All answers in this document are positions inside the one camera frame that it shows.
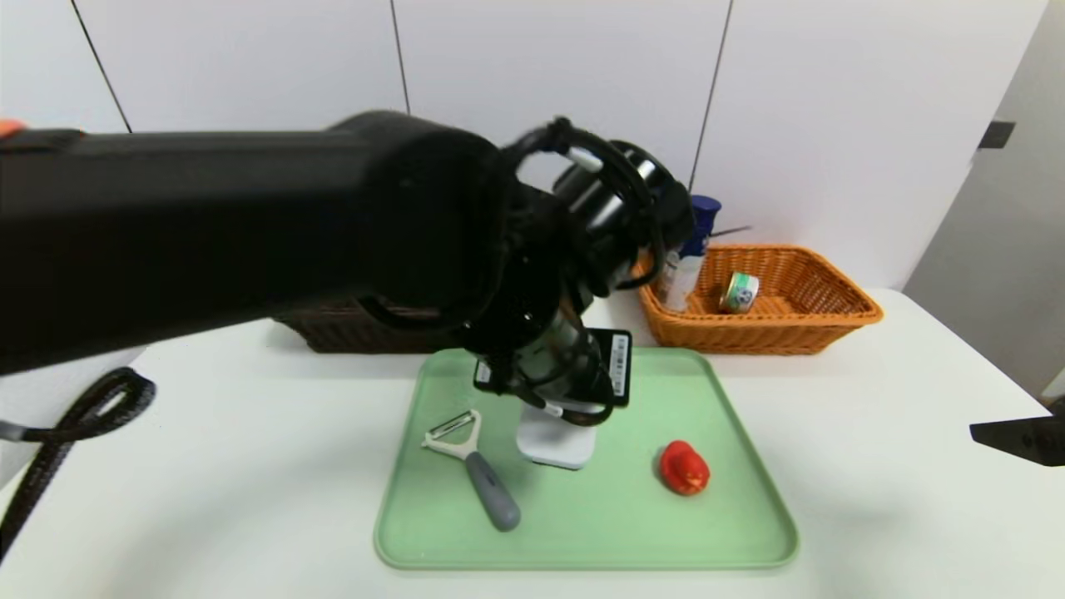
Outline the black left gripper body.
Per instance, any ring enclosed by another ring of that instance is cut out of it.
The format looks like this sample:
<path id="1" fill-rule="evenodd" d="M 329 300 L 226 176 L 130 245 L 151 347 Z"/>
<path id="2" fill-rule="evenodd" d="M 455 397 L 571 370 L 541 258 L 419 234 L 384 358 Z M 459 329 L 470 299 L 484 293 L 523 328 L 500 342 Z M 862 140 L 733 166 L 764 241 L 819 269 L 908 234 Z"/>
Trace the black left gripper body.
<path id="1" fill-rule="evenodd" d="M 473 322 L 474 386 L 559 420 L 607 420 L 629 404 L 632 335 L 590 329 L 569 297 L 495 307 Z"/>

